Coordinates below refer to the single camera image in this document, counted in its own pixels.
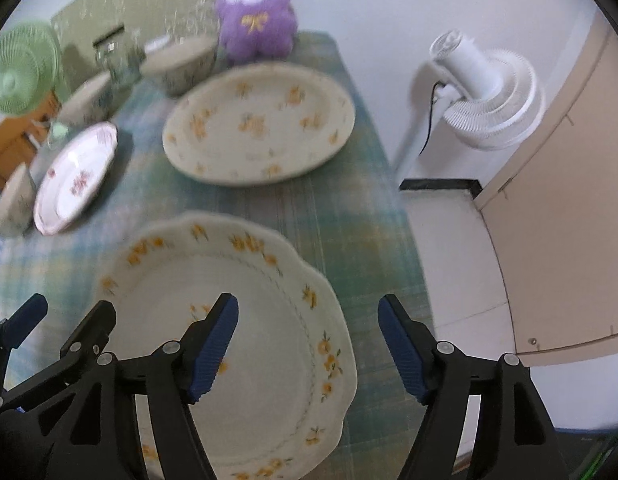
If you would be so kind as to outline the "red pattern white plate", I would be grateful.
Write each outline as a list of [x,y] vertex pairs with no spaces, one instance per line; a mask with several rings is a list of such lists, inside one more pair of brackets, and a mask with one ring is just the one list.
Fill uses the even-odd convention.
[[33,207],[36,229],[51,236],[68,228],[93,200],[115,158],[118,129],[100,122],[74,137],[42,179]]

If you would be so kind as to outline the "ceramic bowl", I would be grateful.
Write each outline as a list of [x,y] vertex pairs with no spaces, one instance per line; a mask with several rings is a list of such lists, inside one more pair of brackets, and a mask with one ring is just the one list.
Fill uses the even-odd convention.
[[85,81],[62,104],[56,120],[69,128],[79,129],[109,117],[114,99],[110,73],[102,72]]
[[183,96],[211,74],[218,44],[217,36],[182,38],[149,53],[140,73],[167,96]]
[[23,162],[7,180],[0,195],[0,237],[18,237],[27,231],[36,201],[36,185]]

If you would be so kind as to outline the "glass jar black lid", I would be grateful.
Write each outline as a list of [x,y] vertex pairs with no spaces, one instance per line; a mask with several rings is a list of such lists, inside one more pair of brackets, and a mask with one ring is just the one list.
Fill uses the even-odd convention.
[[140,78],[144,52],[119,24],[93,41],[95,61],[102,70],[108,70],[118,87],[133,86]]

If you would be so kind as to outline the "scalloped yellow flower plate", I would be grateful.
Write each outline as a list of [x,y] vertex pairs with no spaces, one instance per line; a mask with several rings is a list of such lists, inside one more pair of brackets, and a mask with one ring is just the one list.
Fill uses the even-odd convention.
[[228,292],[239,322],[192,416],[221,479],[300,479],[337,447],[357,390],[343,310],[285,238],[190,211],[132,234],[98,272],[93,299],[117,321],[108,350],[144,356],[180,338]]

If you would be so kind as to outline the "purple plush bunny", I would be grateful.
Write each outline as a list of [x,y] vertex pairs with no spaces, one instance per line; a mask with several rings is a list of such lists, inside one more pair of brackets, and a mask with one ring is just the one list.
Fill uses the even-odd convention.
[[233,64],[286,58],[298,29],[292,0],[216,0],[219,42]]

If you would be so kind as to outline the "cotton swab container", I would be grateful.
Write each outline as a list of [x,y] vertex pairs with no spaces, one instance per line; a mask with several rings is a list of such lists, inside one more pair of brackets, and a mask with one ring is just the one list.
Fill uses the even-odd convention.
[[144,46],[143,51],[145,55],[150,55],[151,53],[157,52],[164,47],[169,46],[172,43],[172,37],[170,35],[163,35],[156,38],[152,38],[148,40]]

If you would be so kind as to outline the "plaid green tablecloth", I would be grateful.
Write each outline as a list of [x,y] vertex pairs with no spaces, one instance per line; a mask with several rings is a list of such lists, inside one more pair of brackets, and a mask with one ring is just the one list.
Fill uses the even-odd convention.
[[[393,294],[413,318],[428,318],[419,256],[397,182],[333,41],[304,32],[288,63],[335,79],[352,97],[356,121],[333,158],[281,182],[222,186],[182,174],[163,147],[165,122],[180,99],[148,82],[133,90],[109,121],[118,129],[116,155],[77,226],[51,236],[36,230],[3,245],[0,322],[33,294],[48,303],[45,318],[10,354],[7,389],[54,363],[85,315],[108,301],[93,299],[94,281],[134,232],[190,211],[226,214],[281,234],[329,281],[344,313],[356,361],[356,394],[337,447],[300,479],[398,477],[423,411],[403,388],[377,307]],[[157,470],[165,478],[146,397],[137,396],[135,405],[147,472]]]

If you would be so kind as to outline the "round yellow flower plate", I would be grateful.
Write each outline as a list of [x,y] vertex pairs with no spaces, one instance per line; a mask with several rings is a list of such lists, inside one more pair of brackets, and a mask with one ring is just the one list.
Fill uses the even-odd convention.
[[163,147],[187,177],[222,186],[292,179],[347,143],[350,94],[332,77],[292,63],[231,68],[187,92],[167,118]]

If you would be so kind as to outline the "white standing fan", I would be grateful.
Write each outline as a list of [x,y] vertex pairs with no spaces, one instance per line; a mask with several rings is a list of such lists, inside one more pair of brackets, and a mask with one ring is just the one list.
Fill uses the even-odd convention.
[[429,47],[438,80],[425,112],[401,144],[393,168],[403,180],[431,143],[439,122],[469,148],[494,152],[521,144],[540,126],[546,111],[544,87],[527,58],[510,50],[482,50],[459,29]]

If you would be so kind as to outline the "green patterned mat board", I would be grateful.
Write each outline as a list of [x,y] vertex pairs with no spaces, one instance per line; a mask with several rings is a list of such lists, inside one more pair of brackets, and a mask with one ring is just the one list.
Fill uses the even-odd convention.
[[70,86],[97,74],[93,41],[108,30],[122,25],[136,44],[164,35],[211,35],[218,30],[215,1],[74,0],[51,18]]

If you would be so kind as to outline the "green desk fan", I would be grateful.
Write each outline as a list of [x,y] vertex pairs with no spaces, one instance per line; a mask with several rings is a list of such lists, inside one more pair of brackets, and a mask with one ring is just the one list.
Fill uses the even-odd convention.
[[50,93],[70,95],[62,48],[52,25],[24,21],[0,33],[0,122],[36,110]]

